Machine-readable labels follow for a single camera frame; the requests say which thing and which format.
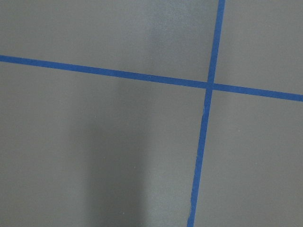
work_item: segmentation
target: gray floor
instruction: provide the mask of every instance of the gray floor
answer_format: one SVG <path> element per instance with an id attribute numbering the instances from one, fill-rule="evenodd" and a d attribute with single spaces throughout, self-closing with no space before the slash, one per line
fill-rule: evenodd
<path id="1" fill-rule="evenodd" d="M 216 83 L 303 94 L 299 0 L 226 1 Z M 207 81 L 217 1 L 2 1 L 0 54 Z M 205 90 L 0 62 L 0 226 L 185 227 Z M 303 103 L 214 91 L 196 227 L 303 226 Z"/>

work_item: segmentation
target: blue line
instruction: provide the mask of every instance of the blue line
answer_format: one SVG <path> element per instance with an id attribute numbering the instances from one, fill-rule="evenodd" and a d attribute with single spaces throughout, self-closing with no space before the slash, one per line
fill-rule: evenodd
<path id="1" fill-rule="evenodd" d="M 253 96 L 264 96 L 264 97 L 280 98 L 280 99 L 303 102 L 303 95 L 291 94 L 285 92 L 269 91 L 269 90 L 249 88 L 249 87 L 238 87 L 238 86 L 225 85 L 225 84 L 214 84 L 213 89 L 218 91 L 227 91 L 227 92 L 247 94 Z"/>
<path id="2" fill-rule="evenodd" d="M 197 200 L 198 200 L 198 194 L 199 194 L 199 185 L 200 185 L 200 179 L 201 179 L 203 155 L 204 155 L 206 134 L 207 134 L 207 125 L 208 125 L 209 112 L 210 112 L 210 106 L 211 106 L 211 101 L 212 101 L 214 77 L 215 77 L 221 29 L 222 29 L 222 23 L 223 23 L 224 6 L 225 6 L 225 0 L 219 0 L 216 24 L 215 24 L 215 29 L 214 29 L 212 55 L 211 55 L 211 59 L 210 59 L 210 63 L 209 63 L 209 71 L 208 71 L 208 78 L 207 78 L 208 86 L 206 88 L 205 99 L 204 99 L 204 113 L 203 113 L 202 121 L 201 121 L 200 137 L 199 137 L 198 151 L 197 151 L 197 158 L 196 158 L 196 167 L 195 167 L 195 174 L 194 174 L 194 180 L 193 180 L 193 188 L 192 188 L 191 198 L 190 198 L 191 209 L 190 209 L 190 214 L 189 214 L 189 217 L 187 220 L 187 227 L 194 227 L 194 223 L 195 223 L 196 206 L 197 206 Z"/>
<path id="3" fill-rule="evenodd" d="M 206 88 L 207 84 L 208 84 L 207 82 L 195 81 L 195 80 L 189 80 L 189 79 L 161 77 L 161 76 L 154 76 L 154 75 L 148 75 L 148 74 L 142 74 L 142 73 L 108 70 L 108 69 L 95 68 L 95 67 L 89 67 L 89 66 L 72 65 L 72 64 L 58 63 L 58 62 L 53 62 L 53 61 L 42 61 L 42 60 L 34 60 L 34 59 L 27 59 L 27 58 L 18 58 L 18 57 L 11 57 L 11 56 L 5 56 L 5 55 L 0 55 L 0 61 L 16 63 L 16 64 L 23 64 L 23 65 L 45 67 L 45 68 L 52 68 L 52 69 L 58 69 L 58 70 L 85 72 L 85 73 L 118 77 L 118 78 L 151 81 L 151 82 L 157 82 L 157 83 L 163 83 L 163 84 L 173 84 L 173 85 L 180 85 L 180 86 L 186 86 L 186 87 Z"/>

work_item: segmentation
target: vertical blue line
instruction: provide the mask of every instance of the vertical blue line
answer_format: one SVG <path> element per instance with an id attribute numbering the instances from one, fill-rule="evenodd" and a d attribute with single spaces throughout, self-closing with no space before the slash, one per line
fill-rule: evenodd
<path id="1" fill-rule="evenodd" d="M 214 77 L 215 77 L 218 52 L 219 52 L 224 6 L 225 6 L 225 0 L 219 0 L 216 24 L 215 24 L 215 29 L 214 29 L 212 54 L 211 54 L 211 59 L 210 59 L 210 63 L 209 63 L 209 71 L 208 71 L 208 78 L 207 78 L 208 86 L 207 86 L 206 92 L 205 92 L 204 110 L 203 110 L 203 117 L 202 117 L 202 121 L 201 121 L 200 137 L 199 137 L 198 151 L 197 151 L 197 158 L 196 158 L 196 167 L 195 167 L 193 188 L 192 188 L 191 199 L 190 199 L 191 209 L 190 209 L 190 214 L 189 214 L 189 217 L 187 220 L 187 227 L 194 227 L 194 223 L 195 223 L 196 206 L 197 206 L 200 178 L 201 178 L 201 172 L 202 172 L 202 162 L 203 162 L 203 154 L 204 154 L 204 149 L 205 149 L 207 125 L 208 125 L 209 112 L 210 112 L 210 106 L 211 106 L 212 94 L 213 94 Z"/>

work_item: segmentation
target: horizontal blue line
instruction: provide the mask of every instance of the horizontal blue line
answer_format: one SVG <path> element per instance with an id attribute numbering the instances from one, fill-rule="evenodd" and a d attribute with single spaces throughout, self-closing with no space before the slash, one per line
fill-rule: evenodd
<path id="1" fill-rule="evenodd" d="M 249 88 L 249 87 L 239 87 L 239 86 L 232 86 L 225 84 L 214 84 L 213 89 L 217 91 L 227 91 L 227 92 L 247 94 L 253 96 L 264 96 L 270 98 L 280 98 L 280 99 L 303 102 L 303 95 L 285 93 L 279 91 L 270 91 L 270 90 L 263 90 L 263 89 Z"/>
<path id="2" fill-rule="evenodd" d="M 186 87 L 210 88 L 210 89 L 212 89 L 213 87 L 213 90 L 218 90 L 218 91 L 226 91 L 226 92 L 247 94 L 253 96 L 264 96 L 264 97 L 280 98 L 280 99 L 303 102 L 303 95 L 249 88 L 249 87 L 239 87 L 239 86 L 232 86 L 225 84 L 213 84 L 213 83 L 207 83 L 207 82 L 189 80 L 189 79 L 161 77 L 161 76 L 154 76 L 154 75 L 148 75 L 142 73 L 108 70 L 108 69 L 95 68 L 89 66 L 72 65 L 72 64 L 58 63 L 53 61 L 34 60 L 28 58 L 18 58 L 18 57 L 11 57 L 5 55 L 0 55 L 0 62 L 1 61 L 8 63 L 15 63 L 15 64 L 32 65 L 32 66 L 45 67 L 51 69 L 58 69 L 58 70 L 84 72 L 84 73 L 98 74 L 98 75 L 118 77 L 118 78 L 151 81 L 151 82 L 157 82 L 163 84 L 173 84 L 173 85 L 186 86 Z"/>
<path id="3" fill-rule="evenodd" d="M 34 60 L 34 59 L 28 59 L 28 58 L 18 58 L 18 57 L 11 57 L 11 56 L 5 56 L 5 55 L 0 55 L 0 61 L 16 63 L 16 64 L 23 64 L 23 65 L 45 67 L 45 68 L 51 68 L 51 69 L 58 69 L 58 70 L 85 72 L 85 73 L 118 77 L 118 78 L 151 81 L 151 82 L 157 82 L 157 83 L 163 83 L 163 84 L 173 84 L 173 85 L 180 85 L 180 86 L 186 86 L 186 87 L 206 88 L 208 85 L 207 82 L 195 81 L 195 80 L 189 80 L 189 79 L 161 77 L 161 76 L 154 76 L 154 75 L 135 73 L 135 72 L 108 70 L 108 69 L 95 68 L 95 67 L 89 67 L 89 66 L 72 65 L 72 64 L 58 63 L 58 62 L 53 62 L 53 61 Z"/>

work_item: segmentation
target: gray tile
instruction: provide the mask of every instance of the gray tile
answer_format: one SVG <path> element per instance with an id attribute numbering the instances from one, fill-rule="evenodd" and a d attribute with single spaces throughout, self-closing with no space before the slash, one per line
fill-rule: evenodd
<path id="1" fill-rule="evenodd" d="M 2 1 L 0 54 L 207 80 L 217 1 Z"/>
<path id="2" fill-rule="evenodd" d="M 226 1 L 216 83 L 303 94 L 300 0 Z"/>
<path id="3" fill-rule="evenodd" d="M 303 226 L 303 103 L 215 91 L 196 227 Z"/>
<path id="4" fill-rule="evenodd" d="M 204 92 L 0 63 L 0 225 L 185 226 Z"/>

